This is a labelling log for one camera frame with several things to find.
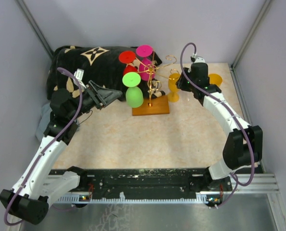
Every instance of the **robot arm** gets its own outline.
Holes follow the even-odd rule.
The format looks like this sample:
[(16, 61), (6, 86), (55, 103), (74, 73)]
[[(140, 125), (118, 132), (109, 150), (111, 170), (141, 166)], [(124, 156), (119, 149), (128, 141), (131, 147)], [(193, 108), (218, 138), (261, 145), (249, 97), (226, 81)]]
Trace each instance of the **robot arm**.
[[(82, 82), (80, 84), (84, 92), (78, 117), (88, 113), (93, 107), (101, 110), (122, 95), (121, 91), (104, 89), (92, 81), (89, 81), (87, 86)], [(50, 206), (61, 196), (72, 189), (86, 185), (87, 172), (78, 167), (69, 168), (60, 178), (49, 185), (44, 185), (55, 161), (77, 130), (78, 125), (73, 122), (56, 139), (76, 114), (78, 105), (79, 100), (72, 98), (66, 89), (53, 93), (50, 103), (51, 120), (33, 160), (12, 189), (4, 189), (0, 193), (0, 200), (6, 209), (8, 207), (9, 214), (32, 224), (38, 224), (46, 216)]]
[[(262, 158), (262, 130), (259, 126), (252, 127), (248, 122), (243, 120), (225, 100), (221, 89), (219, 89), (217, 85), (210, 84), (208, 65), (203, 58), (193, 55), (191, 61), (193, 62), (191, 68), (184, 68), (188, 77), (197, 86), (220, 100), (220, 102), (218, 102), (211, 96), (204, 94), (192, 86), (183, 74), (176, 83), (179, 89), (194, 94), (194, 98), (212, 113), (227, 136), (227, 141), (223, 150), (223, 158), (214, 165), (206, 168), (204, 174), (205, 183), (207, 185), (216, 185), (216, 180), (225, 178), (230, 173), (234, 173), (240, 168), (251, 165), (248, 144), (234, 119), (238, 120), (249, 137), (255, 162), (260, 161)], [(233, 115), (228, 112), (224, 107), (224, 104), (230, 108)]]

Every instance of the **black blanket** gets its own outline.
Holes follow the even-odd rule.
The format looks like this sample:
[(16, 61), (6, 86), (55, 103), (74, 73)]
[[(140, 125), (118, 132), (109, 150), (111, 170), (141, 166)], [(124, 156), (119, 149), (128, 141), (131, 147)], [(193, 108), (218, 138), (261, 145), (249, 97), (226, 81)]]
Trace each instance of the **black blanket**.
[[(78, 87), (73, 81), (57, 71), (58, 67), (63, 67), (74, 73), (78, 68), (84, 70), (83, 83), (87, 84), (92, 80), (100, 86), (109, 89), (120, 90), (123, 96), (119, 99), (125, 100), (125, 92), (127, 87), (123, 85), (123, 71), (126, 67), (118, 59), (123, 51), (136, 51), (135, 47), (95, 47), (82, 48), (75, 46), (63, 46), (54, 52), (52, 65), (50, 67), (47, 80), (47, 98), (51, 99), (53, 92), (60, 88), (67, 88), (76, 98), (79, 95)], [(155, 53), (154, 64), (160, 65), (161, 59)], [(145, 98), (149, 97), (148, 86), (145, 81), (141, 81), (138, 86)], [(156, 98), (164, 95), (163, 91), (153, 93), (152, 97)]]

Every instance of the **white wall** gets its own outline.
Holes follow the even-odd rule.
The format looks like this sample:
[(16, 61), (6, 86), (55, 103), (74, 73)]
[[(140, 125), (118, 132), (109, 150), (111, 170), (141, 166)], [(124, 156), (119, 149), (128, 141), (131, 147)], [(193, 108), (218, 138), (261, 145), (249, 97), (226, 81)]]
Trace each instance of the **white wall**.
[[(49, 65), (15, 1), (0, 0), (0, 192), (11, 189), (37, 150)], [(0, 202), (0, 231), (4, 211)]]
[(274, 1), (236, 73), (254, 124), (262, 127), (263, 162), (286, 204), (286, 1)]
[(264, 0), (25, 2), (53, 50), (150, 44), (163, 59), (173, 54), (179, 60), (183, 46), (192, 41), (206, 61), (232, 63)]

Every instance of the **purple cable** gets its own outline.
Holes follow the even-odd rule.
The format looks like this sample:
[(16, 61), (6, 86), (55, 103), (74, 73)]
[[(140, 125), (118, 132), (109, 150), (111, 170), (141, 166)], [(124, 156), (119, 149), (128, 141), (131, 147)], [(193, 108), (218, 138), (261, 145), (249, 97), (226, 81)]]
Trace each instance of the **purple cable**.
[[(195, 83), (193, 83), (191, 81), (191, 79), (187, 76), (186, 72), (184, 71), (183, 69), (183, 65), (182, 65), (182, 59), (183, 59), (183, 54), (186, 50), (186, 48), (189, 46), (189, 45), (193, 45), (194, 46), (194, 53), (196, 54), (196, 45), (193, 43), (193, 42), (189, 42), (187, 45), (185, 45), (185, 47), (182, 49), (181, 51), (181, 55), (180, 55), (180, 66), (181, 66), (181, 70), (182, 70), (182, 73), (183, 75), (185, 76), (185, 78), (187, 79), (187, 81), (193, 86), (195, 87), (196, 89), (200, 90), (202, 93), (210, 96), (212, 99), (214, 99), (215, 101), (219, 102), (219, 103), (222, 103), (222, 101), (216, 97), (214, 97), (213, 95), (211, 95), (210, 93), (208, 93), (207, 91), (205, 91), (204, 89), (200, 88), (199, 86), (197, 86)], [(225, 109), (229, 112), (229, 114), (231, 116), (234, 116), (234, 113), (233, 111), (225, 104), (223, 103), (222, 104)], [(243, 137), (245, 138), (246, 142), (247, 142), (247, 145), (249, 147), (249, 154), (250, 154), (250, 163), (251, 163), (251, 171), (250, 171), (250, 177), (249, 177), (249, 180), (246, 182), (246, 183), (241, 183), (239, 182), (238, 180), (238, 177), (235, 175), (235, 174), (230, 174), (231, 177), (236, 181), (236, 186), (235, 188), (232, 190), (232, 193), (228, 196), (228, 198), (225, 200), (227, 201), (229, 198), (231, 198), (231, 196), (234, 194), (234, 192), (236, 191), (237, 189), (237, 186), (238, 185), (241, 185), (241, 186), (248, 186), (249, 184), (251, 184), (253, 178), (254, 178), (254, 173), (255, 173), (255, 160), (254, 160), (254, 152), (253, 152), (253, 149), (252, 149), (252, 146), (250, 145), (250, 141), (249, 141), (249, 137), (247, 135), (247, 133), (245, 132), (245, 130), (242, 128), (242, 125), (240, 124), (240, 122), (237, 120), (237, 118), (234, 116), (233, 117), (235, 123), (238, 125), (238, 127), (240, 128), (242, 134), (243, 134)]]
[[(81, 88), (81, 85), (79, 83), (79, 81), (74, 77), (74, 75), (72, 73), (70, 73), (69, 71), (67, 71), (66, 69), (62, 68), (62, 67), (58, 67), (57, 70), (59, 72), (61, 72), (62, 74), (72, 78), (75, 83), (77, 84), (77, 86), (79, 87), (79, 92), (80, 92), (80, 98), (79, 98), (79, 106), (76, 110), (76, 113), (74, 115), (74, 117), (69, 121), (69, 123), (57, 134), (57, 136), (50, 142), (48, 143), (48, 145), (46, 147), (44, 147), (44, 149), (40, 152), (41, 154), (44, 154), (45, 151), (50, 148), (50, 146), (55, 142), (57, 141), (57, 139), (69, 128), (69, 126), (75, 121), (76, 117), (78, 116), (78, 114), (80, 113), (80, 110), (81, 110), (81, 106), (82, 106), (82, 100), (83, 100), (83, 97), (82, 97), (82, 88)], [(30, 168), (29, 172), (27, 173), (25, 179), (23, 180), (22, 184), (21, 184), (21, 187), (18, 189), (18, 191), (15, 193), (15, 195), (12, 197), (12, 199), (10, 200), (7, 208), (6, 208), (6, 211), (5, 211), (5, 214), (4, 214), (4, 222), (6, 225), (8, 226), (14, 226), (14, 225), (18, 225), (20, 224), (21, 222), (23, 222), (23, 220), (21, 221), (18, 221), (16, 223), (9, 223), (8, 220), (7, 220), (7, 215), (9, 213), (9, 210), (13, 204), (13, 202), (15, 201), (16, 197), (18, 196), (18, 194), (21, 192), (22, 188), (25, 186), (28, 178), (30, 177), (30, 175), (32, 174), (34, 168), (36, 167), (39, 159), (42, 157), (42, 155), (39, 155), (36, 160), (34, 161), (32, 167)]]

